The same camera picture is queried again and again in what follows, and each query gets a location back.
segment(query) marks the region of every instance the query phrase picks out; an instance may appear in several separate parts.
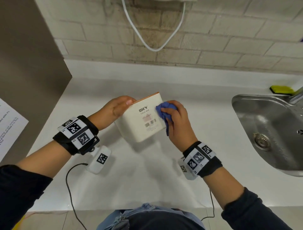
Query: white tissue box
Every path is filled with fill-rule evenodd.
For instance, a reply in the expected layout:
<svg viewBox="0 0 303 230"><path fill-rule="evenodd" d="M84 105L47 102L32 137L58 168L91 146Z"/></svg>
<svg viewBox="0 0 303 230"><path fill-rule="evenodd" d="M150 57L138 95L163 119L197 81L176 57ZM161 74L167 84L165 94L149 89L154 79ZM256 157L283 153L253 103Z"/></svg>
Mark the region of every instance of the white tissue box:
<svg viewBox="0 0 303 230"><path fill-rule="evenodd" d="M115 121L121 135L130 142L141 142L166 127L159 117L156 106L161 104L160 93L154 93L133 103Z"/></svg>

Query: jeans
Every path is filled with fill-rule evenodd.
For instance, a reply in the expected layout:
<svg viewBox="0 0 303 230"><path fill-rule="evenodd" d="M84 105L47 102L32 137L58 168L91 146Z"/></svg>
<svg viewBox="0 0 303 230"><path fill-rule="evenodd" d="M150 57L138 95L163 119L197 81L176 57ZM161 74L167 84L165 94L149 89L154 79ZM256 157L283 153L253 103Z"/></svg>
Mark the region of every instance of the jeans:
<svg viewBox="0 0 303 230"><path fill-rule="evenodd" d="M123 220L127 219L131 215L143 212L143 211L166 211L166 212L172 212L176 213L178 215L185 216L192 221L196 222L199 224L202 228L205 229L202 221L196 217L194 214L186 211L181 211L181 210L174 210L171 208L165 208L165 207L160 207L160 206L154 206L150 205L149 203L142 204L141 207L135 208L135 209L130 209L130 210L115 210L113 211L108 217L105 218L105 220L100 223L97 227L97 230L110 230L113 227L115 227L117 224L121 223Z"/></svg>

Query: black sleeve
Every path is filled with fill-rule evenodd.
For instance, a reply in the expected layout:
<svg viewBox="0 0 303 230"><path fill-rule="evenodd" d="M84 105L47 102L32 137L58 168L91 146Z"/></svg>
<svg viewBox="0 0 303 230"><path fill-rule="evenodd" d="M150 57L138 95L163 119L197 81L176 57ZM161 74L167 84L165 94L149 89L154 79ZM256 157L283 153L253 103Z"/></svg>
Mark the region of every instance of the black sleeve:
<svg viewBox="0 0 303 230"><path fill-rule="evenodd" d="M51 181L52 178L16 165L0 167L0 229L12 229Z"/></svg>
<svg viewBox="0 0 303 230"><path fill-rule="evenodd" d="M234 230L291 230L247 188L239 199L225 206L222 218Z"/></svg>

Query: sink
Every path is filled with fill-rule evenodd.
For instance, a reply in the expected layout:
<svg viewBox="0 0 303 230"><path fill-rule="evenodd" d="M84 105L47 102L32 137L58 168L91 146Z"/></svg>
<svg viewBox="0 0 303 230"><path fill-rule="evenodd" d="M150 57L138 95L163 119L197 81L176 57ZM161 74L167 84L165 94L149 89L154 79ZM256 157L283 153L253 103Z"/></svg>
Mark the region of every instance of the sink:
<svg viewBox="0 0 303 230"><path fill-rule="evenodd" d="M285 96L237 95L232 99L257 153L272 167L303 177L303 105Z"/></svg>

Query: drain strainer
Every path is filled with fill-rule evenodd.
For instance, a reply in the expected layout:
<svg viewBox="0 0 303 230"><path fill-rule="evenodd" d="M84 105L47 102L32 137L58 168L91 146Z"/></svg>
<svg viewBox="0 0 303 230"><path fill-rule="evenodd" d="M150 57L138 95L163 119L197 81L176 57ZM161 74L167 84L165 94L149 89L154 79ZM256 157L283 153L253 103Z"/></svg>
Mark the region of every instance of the drain strainer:
<svg viewBox="0 0 303 230"><path fill-rule="evenodd" d="M256 146L259 147L262 150L269 150L270 149L270 142L269 139L262 135L262 134L254 134L254 140L256 143Z"/></svg>

